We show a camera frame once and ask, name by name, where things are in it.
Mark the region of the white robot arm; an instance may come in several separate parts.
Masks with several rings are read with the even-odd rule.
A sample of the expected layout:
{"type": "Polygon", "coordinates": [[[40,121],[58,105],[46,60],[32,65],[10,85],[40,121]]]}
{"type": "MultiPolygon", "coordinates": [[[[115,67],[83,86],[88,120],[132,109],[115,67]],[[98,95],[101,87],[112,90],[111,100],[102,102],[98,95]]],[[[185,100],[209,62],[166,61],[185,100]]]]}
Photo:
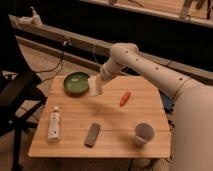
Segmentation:
{"type": "Polygon", "coordinates": [[[170,171],[213,171],[213,86],[139,55],[133,43],[115,43],[98,74],[101,84],[124,67],[142,75],[174,103],[170,171]]]}

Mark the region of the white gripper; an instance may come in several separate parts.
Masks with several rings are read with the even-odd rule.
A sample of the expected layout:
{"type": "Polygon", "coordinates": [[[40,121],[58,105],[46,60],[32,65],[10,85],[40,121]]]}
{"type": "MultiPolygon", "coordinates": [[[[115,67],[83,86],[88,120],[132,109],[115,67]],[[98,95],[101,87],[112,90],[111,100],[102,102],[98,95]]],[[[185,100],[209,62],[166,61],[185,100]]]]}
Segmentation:
{"type": "Polygon", "coordinates": [[[101,95],[102,92],[102,80],[109,81],[114,79],[121,70],[121,66],[116,63],[114,60],[108,60],[100,69],[100,75],[96,76],[96,91],[98,95],[101,95]]]}

